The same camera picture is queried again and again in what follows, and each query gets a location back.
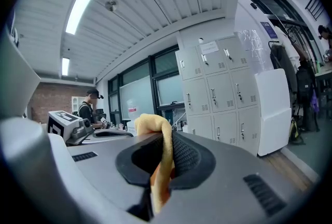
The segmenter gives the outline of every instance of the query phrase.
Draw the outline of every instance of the door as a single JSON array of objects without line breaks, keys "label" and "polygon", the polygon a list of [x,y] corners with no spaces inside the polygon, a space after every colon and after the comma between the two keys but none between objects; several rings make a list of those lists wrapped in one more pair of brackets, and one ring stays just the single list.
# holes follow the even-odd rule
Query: door
[{"label": "door", "polygon": [[258,100],[257,84],[250,69],[231,73],[238,100],[238,108],[256,105]]},{"label": "door", "polygon": [[239,112],[239,146],[253,155],[258,153],[260,112],[258,108]]},{"label": "door", "polygon": [[209,99],[204,79],[184,81],[183,87],[187,115],[209,114]]},{"label": "door", "polygon": [[218,41],[229,69],[248,66],[244,48],[238,38],[227,38]]},{"label": "door", "polygon": [[176,52],[178,68],[181,71],[182,80],[202,76],[202,68],[198,59],[196,48],[188,48]]},{"label": "door", "polygon": [[212,122],[210,116],[189,117],[188,118],[189,133],[213,139]]},{"label": "door", "polygon": [[226,144],[237,144],[237,114],[218,114],[214,117],[216,140]]},{"label": "door", "polygon": [[221,74],[207,78],[211,95],[212,111],[235,109],[234,95],[229,74]]},{"label": "door", "polygon": [[201,66],[206,75],[227,70],[221,50],[219,48],[219,51],[202,54],[200,46],[197,47],[198,56],[201,58]]}]

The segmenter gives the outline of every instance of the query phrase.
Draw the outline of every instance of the person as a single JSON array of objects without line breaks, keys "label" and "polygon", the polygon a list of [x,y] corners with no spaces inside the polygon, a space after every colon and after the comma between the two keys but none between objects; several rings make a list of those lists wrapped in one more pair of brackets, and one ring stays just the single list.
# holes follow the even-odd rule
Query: person
[{"label": "person", "polygon": [[329,52],[332,53],[332,32],[328,27],[324,27],[322,25],[318,26],[318,33],[320,34],[320,39],[325,39],[328,41],[328,49]]},{"label": "person", "polygon": [[95,129],[104,128],[104,124],[99,121],[95,121],[93,117],[93,109],[91,104],[95,107],[97,99],[103,99],[104,97],[99,96],[99,91],[96,88],[89,89],[85,96],[84,101],[78,108],[77,116],[82,117],[83,119],[88,119],[92,124],[92,127]]}]

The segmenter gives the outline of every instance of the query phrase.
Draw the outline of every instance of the wooden floor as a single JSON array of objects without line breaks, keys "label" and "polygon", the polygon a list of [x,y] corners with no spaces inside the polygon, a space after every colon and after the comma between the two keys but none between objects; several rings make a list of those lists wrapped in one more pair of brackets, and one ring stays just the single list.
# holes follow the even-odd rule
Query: wooden floor
[{"label": "wooden floor", "polygon": [[267,162],[279,173],[291,180],[301,191],[307,190],[313,184],[308,177],[280,151],[273,152],[260,159]]}]

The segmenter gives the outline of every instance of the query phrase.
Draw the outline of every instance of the purple bag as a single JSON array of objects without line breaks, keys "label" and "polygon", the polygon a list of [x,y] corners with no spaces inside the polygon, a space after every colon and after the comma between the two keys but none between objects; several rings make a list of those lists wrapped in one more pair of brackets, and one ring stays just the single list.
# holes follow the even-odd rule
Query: purple bag
[{"label": "purple bag", "polygon": [[311,107],[313,108],[314,113],[318,113],[320,111],[315,90],[313,90],[310,104],[311,104]]}]

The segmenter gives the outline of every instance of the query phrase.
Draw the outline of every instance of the plastic sheet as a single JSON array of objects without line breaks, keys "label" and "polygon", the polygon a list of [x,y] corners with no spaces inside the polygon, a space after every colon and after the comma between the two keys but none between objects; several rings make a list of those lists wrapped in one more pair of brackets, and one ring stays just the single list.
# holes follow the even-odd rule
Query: plastic sheet
[{"label": "plastic sheet", "polygon": [[239,31],[236,35],[247,53],[254,74],[274,69],[270,59],[271,50],[268,44],[262,43],[256,30]]}]

